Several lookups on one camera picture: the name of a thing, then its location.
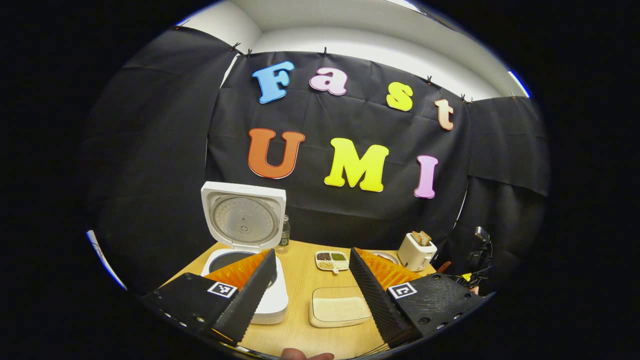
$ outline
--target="wooden table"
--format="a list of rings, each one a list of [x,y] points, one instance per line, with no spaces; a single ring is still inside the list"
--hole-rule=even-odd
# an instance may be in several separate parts
[[[185,266],[167,282],[185,272],[200,275],[212,252],[229,247],[217,243],[209,250]],[[283,348],[298,348],[308,357],[323,352],[331,352],[336,359],[359,356],[384,344],[373,318],[348,326],[321,329],[309,324],[308,310],[312,292],[317,288],[358,286],[349,270],[334,275],[316,267],[315,253],[320,250],[342,251],[349,257],[349,249],[314,245],[300,241],[289,242],[286,254],[276,256],[282,262],[289,305],[283,322],[274,325],[250,324],[240,346],[265,354],[280,356]],[[396,250],[383,250],[397,258]],[[431,265],[419,272],[420,275],[433,274]]]

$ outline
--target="human hand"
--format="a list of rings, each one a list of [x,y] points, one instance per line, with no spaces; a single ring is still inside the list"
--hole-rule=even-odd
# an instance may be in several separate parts
[[[280,354],[280,360],[333,360],[335,355],[330,352],[324,352],[322,354],[307,358],[305,353],[297,348],[285,348]]]

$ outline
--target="water bottle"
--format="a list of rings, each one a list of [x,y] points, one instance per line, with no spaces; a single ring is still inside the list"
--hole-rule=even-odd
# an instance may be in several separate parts
[[[282,224],[282,237],[280,238],[280,243],[276,247],[276,252],[278,254],[286,254],[288,251],[287,246],[289,245],[289,237],[291,235],[291,225],[289,224],[289,216],[284,216],[284,224]]]

